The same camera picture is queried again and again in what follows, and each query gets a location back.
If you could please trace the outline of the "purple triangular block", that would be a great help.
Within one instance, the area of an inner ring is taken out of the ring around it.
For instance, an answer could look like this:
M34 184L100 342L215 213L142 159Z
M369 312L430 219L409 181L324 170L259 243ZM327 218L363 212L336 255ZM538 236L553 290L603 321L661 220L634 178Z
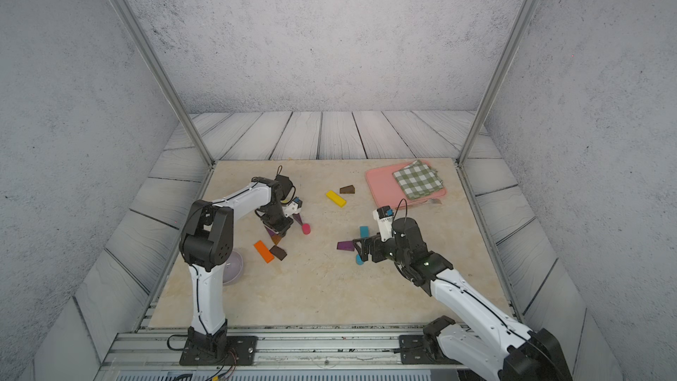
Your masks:
M337 249L343 250L344 252L353 252L354 243L352 241L342 241L337 243Z
M293 214L293 217L300 225L302 226L304 225L303 219L301 218L301 215L299 213Z

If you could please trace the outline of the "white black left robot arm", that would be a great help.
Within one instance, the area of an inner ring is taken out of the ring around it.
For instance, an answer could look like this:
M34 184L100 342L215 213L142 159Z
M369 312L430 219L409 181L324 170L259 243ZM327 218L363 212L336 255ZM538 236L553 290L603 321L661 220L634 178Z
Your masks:
M234 251L236 222L255 213L268 231L284 237L300 208L293 182L281 174L273 179L255 176L247 186L223 199L201 199L192 204L179 252L190 268L194 299L190 327L195 332L214 336L226 330L223 273Z

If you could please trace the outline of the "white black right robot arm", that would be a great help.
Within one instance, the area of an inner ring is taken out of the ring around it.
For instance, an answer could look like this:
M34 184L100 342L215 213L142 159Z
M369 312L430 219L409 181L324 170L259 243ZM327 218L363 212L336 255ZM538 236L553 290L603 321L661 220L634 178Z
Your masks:
M414 219L388 217L379 228L375 236L353 241L361 261L392 261L405 279L462 320L439 317L424 328L430 358L462 363L485 380L572 378L555 335L532 330L488 301L450 261L428 249Z

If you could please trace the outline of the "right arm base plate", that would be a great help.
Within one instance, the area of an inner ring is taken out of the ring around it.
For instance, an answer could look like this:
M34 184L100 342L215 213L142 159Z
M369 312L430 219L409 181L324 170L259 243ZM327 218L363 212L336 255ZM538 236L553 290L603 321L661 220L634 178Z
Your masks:
M458 364L457 361L446 357L439 347L433 344L430 337L424 334L400 335L398 347L393 353L400 356L402 364Z

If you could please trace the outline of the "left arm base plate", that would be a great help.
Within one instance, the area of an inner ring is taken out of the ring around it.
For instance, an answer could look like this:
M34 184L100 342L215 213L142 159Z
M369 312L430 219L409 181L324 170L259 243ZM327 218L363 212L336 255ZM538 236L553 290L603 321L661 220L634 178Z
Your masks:
M251 366L257 349L257 336L220 336L216 340L195 334L186 340L179 359L181 366Z

